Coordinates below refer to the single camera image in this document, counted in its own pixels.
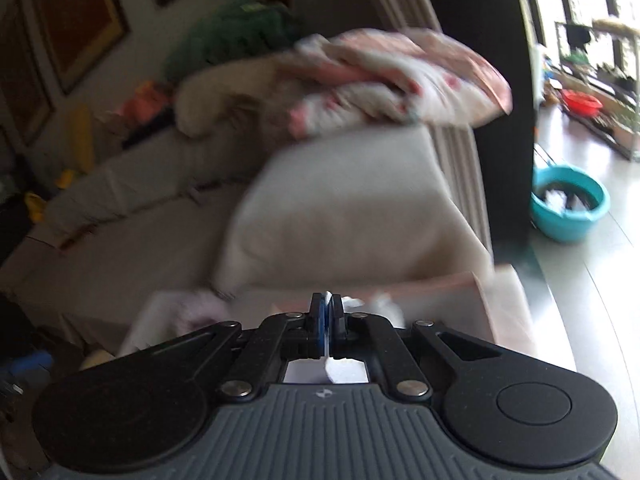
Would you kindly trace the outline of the metal shoe rack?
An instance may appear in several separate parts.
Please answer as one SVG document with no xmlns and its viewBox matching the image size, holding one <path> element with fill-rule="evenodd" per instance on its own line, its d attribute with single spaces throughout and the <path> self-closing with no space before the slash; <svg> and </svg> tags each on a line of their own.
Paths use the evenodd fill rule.
<svg viewBox="0 0 640 480">
<path fill-rule="evenodd" d="M 639 159 L 639 29 L 615 16 L 589 25 L 556 22 L 556 73 L 563 89 L 600 100 L 596 117 L 565 115 L 586 127 L 623 158 Z"/>
</svg>

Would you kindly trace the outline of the framed wall picture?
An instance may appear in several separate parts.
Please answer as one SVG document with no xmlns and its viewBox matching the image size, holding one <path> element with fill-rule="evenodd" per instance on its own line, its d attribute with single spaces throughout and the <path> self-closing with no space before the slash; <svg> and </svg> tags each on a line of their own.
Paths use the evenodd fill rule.
<svg viewBox="0 0 640 480">
<path fill-rule="evenodd" d="M 129 34 L 120 0 L 32 0 L 40 35 L 63 94 Z"/>
</svg>

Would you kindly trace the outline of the beige curtain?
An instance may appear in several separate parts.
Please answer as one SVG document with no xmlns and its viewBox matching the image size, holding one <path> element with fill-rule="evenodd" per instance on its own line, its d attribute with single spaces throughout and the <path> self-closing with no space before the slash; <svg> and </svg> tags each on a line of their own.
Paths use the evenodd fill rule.
<svg viewBox="0 0 640 480">
<path fill-rule="evenodd" d="M 473 128 L 512 110 L 511 89 L 481 55 L 442 33 L 431 0 L 372 0 L 385 26 L 421 51 L 410 62 L 426 89 L 424 122 L 454 202 L 480 242 L 492 249 Z"/>
</svg>

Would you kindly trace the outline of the white waffle cloth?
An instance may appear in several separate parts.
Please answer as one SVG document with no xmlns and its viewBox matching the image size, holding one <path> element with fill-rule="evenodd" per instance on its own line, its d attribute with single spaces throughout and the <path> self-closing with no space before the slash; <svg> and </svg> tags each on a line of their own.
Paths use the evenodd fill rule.
<svg viewBox="0 0 640 480">
<path fill-rule="evenodd" d="M 404 312 L 387 292 L 372 292 L 367 297 L 341 296 L 344 314 L 375 314 L 386 318 L 393 328 L 405 328 Z M 337 356 L 331 350 L 328 334 L 323 335 L 323 356 L 288 362 L 283 381 L 286 384 L 366 384 L 371 381 L 363 358 Z"/>
</svg>

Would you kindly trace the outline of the floral pink blanket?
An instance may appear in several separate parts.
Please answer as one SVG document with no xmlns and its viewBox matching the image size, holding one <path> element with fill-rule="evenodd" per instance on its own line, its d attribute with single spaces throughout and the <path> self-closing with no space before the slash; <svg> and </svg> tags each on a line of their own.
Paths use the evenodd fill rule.
<svg viewBox="0 0 640 480">
<path fill-rule="evenodd" d="M 288 78 L 307 87 L 286 110 L 288 133 L 306 140 L 367 122 L 430 126 L 421 118 L 426 89 L 410 66 L 420 55 L 408 37 L 378 29 L 300 40 L 280 62 Z"/>
</svg>

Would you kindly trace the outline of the red plastic basket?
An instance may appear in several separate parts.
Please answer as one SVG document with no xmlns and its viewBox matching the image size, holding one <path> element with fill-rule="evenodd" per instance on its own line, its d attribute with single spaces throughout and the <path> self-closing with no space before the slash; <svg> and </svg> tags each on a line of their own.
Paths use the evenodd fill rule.
<svg viewBox="0 0 640 480">
<path fill-rule="evenodd" d="M 580 117 L 596 117 L 603 108 L 600 100 L 585 92 L 563 89 L 561 96 L 567 110 Z"/>
</svg>

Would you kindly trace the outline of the pink cardboard box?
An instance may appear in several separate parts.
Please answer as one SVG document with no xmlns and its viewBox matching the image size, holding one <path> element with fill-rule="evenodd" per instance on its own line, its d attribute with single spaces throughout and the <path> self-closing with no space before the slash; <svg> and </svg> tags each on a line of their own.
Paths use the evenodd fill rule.
<svg viewBox="0 0 640 480">
<path fill-rule="evenodd" d="M 434 321 L 504 348 L 533 356 L 536 344 L 524 287 L 512 266 L 487 280 L 471 272 L 395 284 L 349 285 L 334 292 L 366 312 Z"/>
</svg>

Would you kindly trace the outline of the teal plastic basin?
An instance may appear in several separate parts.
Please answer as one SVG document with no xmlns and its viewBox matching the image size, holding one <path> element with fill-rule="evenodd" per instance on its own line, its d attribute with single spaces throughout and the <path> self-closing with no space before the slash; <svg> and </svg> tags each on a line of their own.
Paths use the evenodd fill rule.
<svg viewBox="0 0 640 480">
<path fill-rule="evenodd" d="M 551 165 L 534 170 L 530 215 L 555 242 L 581 242 L 611 207 L 608 190 L 585 171 Z"/>
</svg>

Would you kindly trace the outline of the white table cloth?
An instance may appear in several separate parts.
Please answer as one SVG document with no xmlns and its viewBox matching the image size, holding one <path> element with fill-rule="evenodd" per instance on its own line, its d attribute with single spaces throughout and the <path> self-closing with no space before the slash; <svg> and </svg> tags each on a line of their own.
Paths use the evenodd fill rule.
<svg viewBox="0 0 640 480">
<path fill-rule="evenodd" d="M 227 301 L 204 288 L 160 290 L 131 325 L 117 356 L 128 356 L 219 322 L 238 321 L 245 328 L 255 328 L 264 318 L 280 313 L 282 310 L 263 296 Z"/>
</svg>

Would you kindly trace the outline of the beige sofa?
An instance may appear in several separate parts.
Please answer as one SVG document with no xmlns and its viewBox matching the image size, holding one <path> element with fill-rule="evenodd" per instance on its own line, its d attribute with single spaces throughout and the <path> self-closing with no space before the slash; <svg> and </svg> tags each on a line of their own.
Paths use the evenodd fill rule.
<svg viewBox="0 0 640 480">
<path fill-rule="evenodd" d="M 255 127 L 168 129 L 79 179 L 2 264 L 2 292 L 114 351 L 160 290 L 329 289 L 494 273 L 468 129 L 367 127 L 266 155 Z"/>
</svg>

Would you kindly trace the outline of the green cushion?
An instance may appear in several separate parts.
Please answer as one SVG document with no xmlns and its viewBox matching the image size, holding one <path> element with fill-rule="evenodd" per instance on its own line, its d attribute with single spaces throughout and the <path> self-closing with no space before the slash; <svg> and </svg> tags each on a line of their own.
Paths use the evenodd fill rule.
<svg viewBox="0 0 640 480">
<path fill-rule="evenodd" d="M 292 47 L 302 36 L 300 19 L 282 3 L 236 0 L 197 21 L 163 62 L 170 84 L 209 66 Z"/>
</svg>

